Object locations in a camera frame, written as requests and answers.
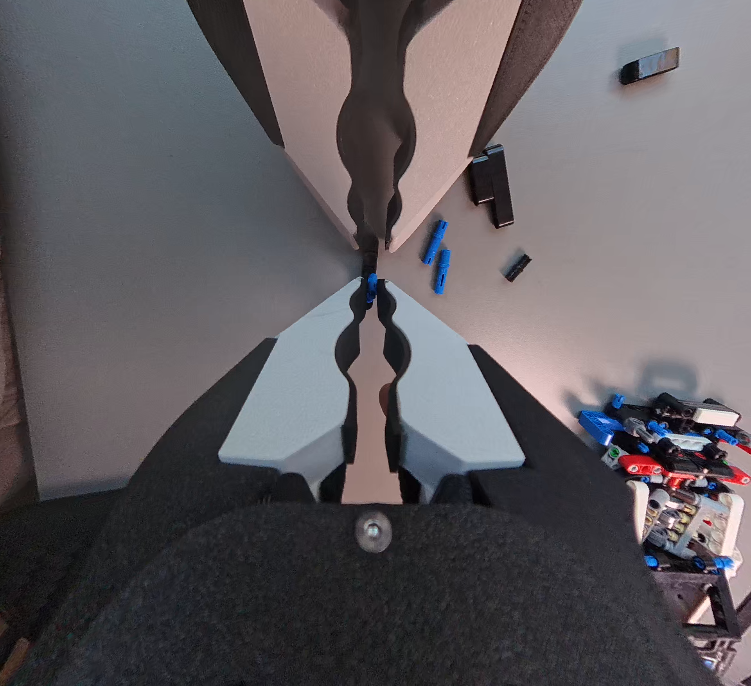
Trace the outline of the person's beige sweatshirt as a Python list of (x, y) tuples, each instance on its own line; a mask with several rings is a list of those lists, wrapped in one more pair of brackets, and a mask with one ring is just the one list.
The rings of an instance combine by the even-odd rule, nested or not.
[(1, 243), (1, 512), (37, 503), (34, 456)]

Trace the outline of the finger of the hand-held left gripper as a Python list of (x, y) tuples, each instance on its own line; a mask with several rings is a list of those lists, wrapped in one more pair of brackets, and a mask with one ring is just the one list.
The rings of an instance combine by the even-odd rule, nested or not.
[(452, 0), (409, 43), (403, 87), (415, 150), (399, 179), (390, 252), (427, 220), (468, 165), (520, 6), (521, 0)]
[(347, 207), (352, 179), (336, 142), (337, 121), (352, 88), (348, 10), (340, 0), (242, 1), (286, 157), (356, 248)]

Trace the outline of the person's dark trousers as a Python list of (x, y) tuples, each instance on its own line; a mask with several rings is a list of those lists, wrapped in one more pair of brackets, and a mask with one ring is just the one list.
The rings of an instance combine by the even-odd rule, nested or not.
[(1, 612), (11, 643), (34, 641), (48, 625), (123, 493), (62, 497), (2, 515)]

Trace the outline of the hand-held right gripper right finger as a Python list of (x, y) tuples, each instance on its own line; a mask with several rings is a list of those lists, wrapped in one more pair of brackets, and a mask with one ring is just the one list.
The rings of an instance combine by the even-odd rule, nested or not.
[(389, 280), (377, 284), (392, 372), (385, 426), (391, 471), (406, 491), (447, 476), (514, 469), (525, 455), (469, 344)]

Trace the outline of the black slope brick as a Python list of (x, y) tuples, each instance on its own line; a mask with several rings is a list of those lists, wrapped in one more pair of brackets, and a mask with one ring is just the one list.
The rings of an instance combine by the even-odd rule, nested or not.
[(469, 182), (471, 198), (475, 206), (493, 202), (495, 191), (493, 185), (493, 164), (486, 153), (476, 156), (469, 165)]
[(493, 225), (500, 230), (514, 223), (512, 194), (508, 176), (508, 164), (503, 145), (497, 144), (485, 150), (485, 176), (490, 188), (491, 216)]
[(618, 81), (622, 86), (629, 86), (639, 81), (653, 79), (676, 70), (680, 62), (681, 49), (679, 47), (655, 52), (624, 64), (618, 73)]

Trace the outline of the brick-built toy race car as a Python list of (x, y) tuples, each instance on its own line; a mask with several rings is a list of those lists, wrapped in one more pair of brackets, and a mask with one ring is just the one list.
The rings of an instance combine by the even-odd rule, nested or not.
[(579, 425), (633, 498), (643, 559), (704, 666), (722, 676), (749, 630), (749, 595), (734, 605), (729, 581), (743, 563), (737, 537), (749, 473), (728, 447), (749, 454), (736, 409), (664, 391), (646, 404), (615, 394)]

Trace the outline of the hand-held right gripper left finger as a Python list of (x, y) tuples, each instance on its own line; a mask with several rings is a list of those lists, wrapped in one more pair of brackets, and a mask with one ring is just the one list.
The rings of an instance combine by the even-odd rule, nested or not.
[(305, 479), (316, 501), (338, 502), (354, 459), (361, 279), (273, 339), (270, 352), (219, 448), (226, 465), (265, 467)]

